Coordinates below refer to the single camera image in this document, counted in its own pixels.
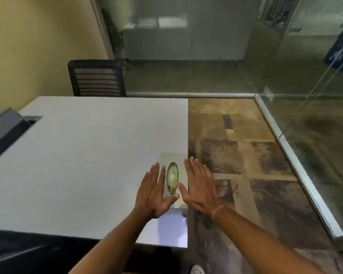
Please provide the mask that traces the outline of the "person's left hand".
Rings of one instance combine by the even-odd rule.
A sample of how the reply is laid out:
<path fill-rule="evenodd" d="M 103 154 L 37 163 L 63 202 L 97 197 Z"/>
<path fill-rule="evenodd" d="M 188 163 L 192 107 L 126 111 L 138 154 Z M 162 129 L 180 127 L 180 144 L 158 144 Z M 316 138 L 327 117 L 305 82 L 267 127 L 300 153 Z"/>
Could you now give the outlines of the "person's left hand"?
<path fill-rule="evenodd" d="M 161 210 L 161 203 L 164 197 L 166 168 L 162 166 L 159 170 L 158 188 L 150 192 L 150 170 L 146 172 L 138 189 L 134 211 L 140 213 L 146 221 L 158 219 L 168 210 Z"/>

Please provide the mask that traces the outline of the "black slatted office chair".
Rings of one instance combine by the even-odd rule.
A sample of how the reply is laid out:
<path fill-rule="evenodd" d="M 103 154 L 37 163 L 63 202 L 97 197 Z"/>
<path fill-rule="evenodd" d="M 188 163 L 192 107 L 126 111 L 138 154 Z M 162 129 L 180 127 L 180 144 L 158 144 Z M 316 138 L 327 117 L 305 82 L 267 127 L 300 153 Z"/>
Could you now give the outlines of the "black slatted office chair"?
<path fill-rule="evenodd" d="M 75 97 L 126 97 L 122 63 L 109 59 L 79 59 L 68 62 Z"/>

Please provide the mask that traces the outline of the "white cabinet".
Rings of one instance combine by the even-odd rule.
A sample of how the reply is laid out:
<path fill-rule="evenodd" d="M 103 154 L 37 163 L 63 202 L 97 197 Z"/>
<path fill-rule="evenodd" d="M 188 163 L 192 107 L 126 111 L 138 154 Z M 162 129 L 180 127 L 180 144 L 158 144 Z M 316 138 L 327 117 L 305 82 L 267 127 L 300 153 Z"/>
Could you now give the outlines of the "white cabinet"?
<path fill-rule="evenodd" d="M 133 17 L 123 29 L 123 53 L 130 60 L 190 60 L 187 14 Z"/>

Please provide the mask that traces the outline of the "green potted plant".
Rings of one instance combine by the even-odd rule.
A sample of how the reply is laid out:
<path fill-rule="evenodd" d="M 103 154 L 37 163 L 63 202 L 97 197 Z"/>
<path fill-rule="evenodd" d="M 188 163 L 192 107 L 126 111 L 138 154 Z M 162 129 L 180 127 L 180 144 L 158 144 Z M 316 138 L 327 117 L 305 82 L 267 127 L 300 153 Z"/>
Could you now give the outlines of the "green potted plant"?
<path fill-rule="evenodd" d="M 101 12 L 114 58 L 122 61 L 124 65 L 128 65 L 130 63 L 129 59 L 122 54 L 124 49 L 123 32 L 116 27 L 108 9 L 101 8 Z"/>

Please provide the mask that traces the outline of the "person's right forearm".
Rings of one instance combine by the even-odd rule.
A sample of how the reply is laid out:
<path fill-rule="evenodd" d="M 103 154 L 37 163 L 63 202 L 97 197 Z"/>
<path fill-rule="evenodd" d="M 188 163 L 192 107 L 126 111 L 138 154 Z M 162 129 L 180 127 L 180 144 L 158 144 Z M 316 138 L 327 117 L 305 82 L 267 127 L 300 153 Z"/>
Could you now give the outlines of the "person's right forearm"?
<path fill-rule="evenodd" d="M 225 205 L 213 220 L 256 274 L 324 274 L 294 249 Z"/>

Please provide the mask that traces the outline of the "person's left forearm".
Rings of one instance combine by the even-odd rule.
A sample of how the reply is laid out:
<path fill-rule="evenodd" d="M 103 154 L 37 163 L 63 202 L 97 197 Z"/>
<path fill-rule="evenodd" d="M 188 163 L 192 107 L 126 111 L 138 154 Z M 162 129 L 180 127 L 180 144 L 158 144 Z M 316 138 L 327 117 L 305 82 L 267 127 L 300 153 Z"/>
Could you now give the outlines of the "person's left forearm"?
<path fill-rule="evenodd" d="M 153 218 L 153 213 L 147 207 L 135 207 L 68 274 L 121 274 L 140 233 Z"/>

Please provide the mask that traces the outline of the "person's right hand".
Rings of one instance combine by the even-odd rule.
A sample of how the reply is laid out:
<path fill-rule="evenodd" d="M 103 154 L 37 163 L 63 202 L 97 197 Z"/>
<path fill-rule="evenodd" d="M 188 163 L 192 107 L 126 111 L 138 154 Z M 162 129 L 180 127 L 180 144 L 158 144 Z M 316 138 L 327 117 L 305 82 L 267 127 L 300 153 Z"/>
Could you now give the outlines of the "person's right hand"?
<path fill-rule="evenodd" d="M 194 157 L 185 159 L 184 167 L 188 184 L 188 187 L 185 187 L 192 199 L 190 203 L 186 204 L 213 219 L 216 212 L 223 208 L 224 205 L 219 199 L 212 172 Z"/>

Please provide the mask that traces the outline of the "green oval glass object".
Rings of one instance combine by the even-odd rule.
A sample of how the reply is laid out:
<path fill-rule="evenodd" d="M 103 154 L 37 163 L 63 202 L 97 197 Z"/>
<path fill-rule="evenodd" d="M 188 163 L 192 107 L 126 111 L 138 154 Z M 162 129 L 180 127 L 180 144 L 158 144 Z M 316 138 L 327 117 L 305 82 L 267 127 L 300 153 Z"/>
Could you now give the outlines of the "green oval glass object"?
<path fill-rule="evenodd" d="M 177 191 L 179 181 L 179 169 L 175 162 L 171 162 L 166 171 L 166 189 L 169 195 L 174 195 Z"/>

